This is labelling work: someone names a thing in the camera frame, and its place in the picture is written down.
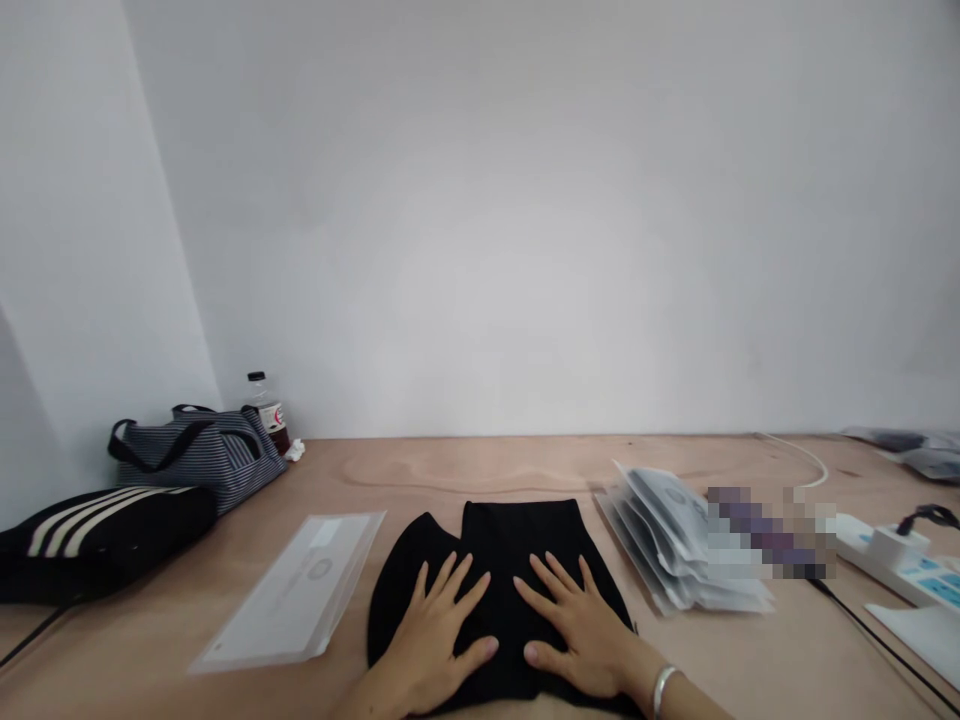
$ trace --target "hand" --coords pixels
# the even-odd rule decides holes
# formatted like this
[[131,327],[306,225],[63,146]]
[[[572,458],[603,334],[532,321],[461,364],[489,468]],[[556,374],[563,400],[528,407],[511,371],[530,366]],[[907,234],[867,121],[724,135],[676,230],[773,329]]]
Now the hand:
[[429,593],[427,563],[423,564],[410,605],[387,652],[331,717],[400,718],[429,712],[497,652],[497,639],[485,637],[463,655],[453,654],[463,621],[490,585],[490,573],[485,573],[460,602],[454,602],[473,563],[473,556],[467,555],[451,575],[456,558],[457,554],[451,553],[446,559]]
[[547,568],[536,555],[530,565],[556,602],[534,591],[520,578],[513,583],[526,603],[563,636],[568,650],[561,653],[544,642],[527,643],[526,661],[539,670],[559,675],[587,695],[609,698],[633,691],[638,670],[654,675],[664,665],[660,654],[630,632],[597,590],[587,561],[580,556],[584,589],[547,553]]

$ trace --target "white stripe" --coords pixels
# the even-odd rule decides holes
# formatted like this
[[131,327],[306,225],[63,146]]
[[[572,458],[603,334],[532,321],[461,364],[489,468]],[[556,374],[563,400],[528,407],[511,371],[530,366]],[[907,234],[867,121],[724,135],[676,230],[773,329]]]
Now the white stripe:
[[[149,492],[149,490],[150,488],[145,488],[145,487],[134,488],[131,492],[127,493],[126,497],[143,495],[144,493]],[[103,510],[105,507],[109,506],[111,503],[117,502],[122,498],[123,496],[118,495],[117,497],[110,498],[105,502],[99,503],[97,505],[93,505],[92,507],[88,507],[85,510],[81,510],[80,512],[78,512],[76,515],[71,517],[69,520],[63,523],[63,525],[61,525],[54,531],[53,537],[50,538],[50,544],[47,545],[47,549],[43,554],[46,557],[56,557],[57,551],[60,549],[60,544],[63,542],[63,539],[67,536],[67,533],[69,533],[73,528],[75,528],[81,520],[83,520],[85,517],[89,517],[90,515],[93,515],[95,512],[99,510]]]
[[85,503],[74,505],[73,507],[69,507],[66,510],[62,510],[61,512],[58,512],[56,515],[51,515],[42,523],[40,523],[37,526],[37,529],[33,531],[33,542],[30,543],[30,549],[27,550],[27,555],[29,557],[36,557],[37,555],[39,555],[40,548],[43,547],[43,540],[46,537],[47,532],[49,532],[50,528],[52,528],[54,525],[56,525],[58,522],[63,520],[63,518],[67,517],[71,513],[75,513],[77,510],[82,510],[88,505],[94,505],[96,503],[101,503],[104,500],[109,500],[110,498],[116,498],[121,493],[129,494],[130,492],[136,489],[137,488],[121,488],[120,490],[114,490],[112,493],[108,493],[107,495],[101,495],[100,497],[94,498],[93,500],[87,500],[87,502]]
[[156,490],[148,490],[143,495],[137,495],[132,497],[129,500],[124,500],[122,503],[118,503],[112,507],[107,508],[99,515],[94,515],[92,518],[87,520],[79,530],[77,530],[73,537],[70,538],[70,542],[67,543],[67,547],[63,551],[64,557],[76,557],[78,551],[80,550],[80,543],[83,542],[83,539],[87,536],[87,533],[93,530],[97,525],[100,524],[103,520],[106,520],[108,517],[113,515],[115,512],[123,510],[129,505],[133,505],[137,500],[143,500],[145,497],[150,497],[151,495],[157,495],[159,493],[168,492],[168,488],[159,488]]

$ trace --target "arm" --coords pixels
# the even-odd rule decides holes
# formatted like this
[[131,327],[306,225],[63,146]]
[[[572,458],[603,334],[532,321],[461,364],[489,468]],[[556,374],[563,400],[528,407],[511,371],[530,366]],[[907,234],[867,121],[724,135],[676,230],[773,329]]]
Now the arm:
[[411,713],[429,712],[453,695],[471,673],[497,652],[497,639],[485,637],[463,655],[453,655],[460,626],[490,584],[490,573],[486,573],[455,603],[473,556],[467,555],[451,575],[455,561],[456,553],[451,553],[429,593],[427,564],[423,564],[410,606],[390,647],[340,700],[330,713],[331,718],[398,720]]
[[[530,556],[534,572],[556,599],[551,602],[520,578],[514,585],[530,607],[546,618],[569,648],[561,653],[543,642],[529,642],[527,662],[554,673],[595,697],[625,693],[648,718],[653,718],[653,693],[660,671],[668,664],[657,650],[638,638],[604,601],[586,560],[580,557],[584,589],[559,561],[547,553],[544,565]],[[679,672],[667,680],[660,705],[662,720],[732,720],[719,705]]]

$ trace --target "finger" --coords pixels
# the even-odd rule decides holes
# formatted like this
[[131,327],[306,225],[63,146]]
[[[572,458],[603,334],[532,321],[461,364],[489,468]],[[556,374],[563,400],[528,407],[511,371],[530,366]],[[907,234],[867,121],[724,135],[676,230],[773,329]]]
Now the finger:
[[537,577],[543,580],[543,584],[547,586],[547,590],[553,595],[554,600],[560,602],[561,598],[569,594],[563,586],[563,583],[557,579],[556,575],[550,572],[550,568],[544,565],[536,555],[530,555],[530,566],[537,574]]
[[523,648],[523,659],[530,667],[559,675],[564,680],[573,682],[572,658],[552,645],[538,640],[528,642]]
[[477,580],[477,584],[470,588],[470,592],[460,598],[460,602],[457,603],[456,608],[460,613],[461,624],[470,617],[470,613],[473,612],[477,603],[480,602],[480,598],[483,597],[488,587],[490,587],[490,573],[485,572],[483,576]]
[[443,561],[443,565],[440,566],[440,572],[437,573],[437,577],[430,587],[430,592],[427,593],[427,600],[437,597],[443,591],[443,586],[447,584],[447,578],[450,577],[450,570],[453,569],[453,563],[456,559],[457,553],[452,552],[447,556],[447,559]]
[[423,565],[420,566],[420,572],[417,573],[417,584],[413,587],[413,597],[410,598],[410,604],[421,602],[426,596],[427,589],[427,571],[429,570],[427,561],[423,561]]
[[517,588],[517,592],[520,593],[520,597],[523,598],[523,601],[536,610],[541,617],[549,621],[551,625],[556,627],[557,606],[536,590],[532,589],[520,578],[515,577],[513,584]]
[[587,592],[599,595],[600,591],[597,590],[597,584],[593,581],[593,573],[590,572],[590,566],[587,565],[583,555],[580,556],[580,572],[583,573],[583,585],[587,588]]
[[500,642],[492,635],[480,638],[473,645],[467,648],[467,651],[453,661],[454,675],[457,679],[457,687],[468,677],[473,675],[477,669],[490,658],[497,654],[497,648]]
[[467,571],[471,565],[473,565],[473,555],[467,553],[467,556],[460,562],[457,569],[453,571],[450,580],[440,592],[440,600],[442,602],[453,605],[453,601],[457,598],[457,593],[460,592],[460,585],[467,576]]
[[563,583],[563,586],[567,590],[572,593],[582,592],[580,586],[577,585],[577,581],[570,577],[570,573],[564,569],[560,561],[553,556],[553,553],[547,553],[547,563],[550,565],[550,569],[553,570],[553,574],[560,579],[560,582]]

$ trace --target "table surface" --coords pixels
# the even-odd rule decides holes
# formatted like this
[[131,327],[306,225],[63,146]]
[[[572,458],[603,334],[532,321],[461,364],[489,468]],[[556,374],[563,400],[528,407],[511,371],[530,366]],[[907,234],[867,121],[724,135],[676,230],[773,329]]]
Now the table surface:
[[[870,447],[840,437],[791,438],[827,464],[809,501],[871,525],[915,505],[960,511],[956,488],[923,482]],[[464,501],[576,498],[640,634],[739,718],[950,717],[932,694],[889,659],[834,604],[803,581],[768,582],[776,612],[765,616],[691,611],[663,619],[611,537],[591,490],[616,481],[616,459],[671,470],[697,491],[749,486],[771,498],[810,482],[803,456],[752,436],[520,437],[323,440],[296,466],[224,517],[162,572],[61,620],[0,671],[0,715],[14,718],[317,718],[366,667],[370,596],[397,537],[429,511],[459,534]],[[367,565],[327,652],[309,662],[189,676],[206,648],[307,515],[387,510]],[[960,555],[960,534],[924,525],[933,554]],[[840,563],[834,591],[901,655],[960,703],[960,694],[863,609],[907,605]],[[0,648],[12,648],[48,613],[0,607]],[[541,695],[496,702],[456,717],[605,717]]]

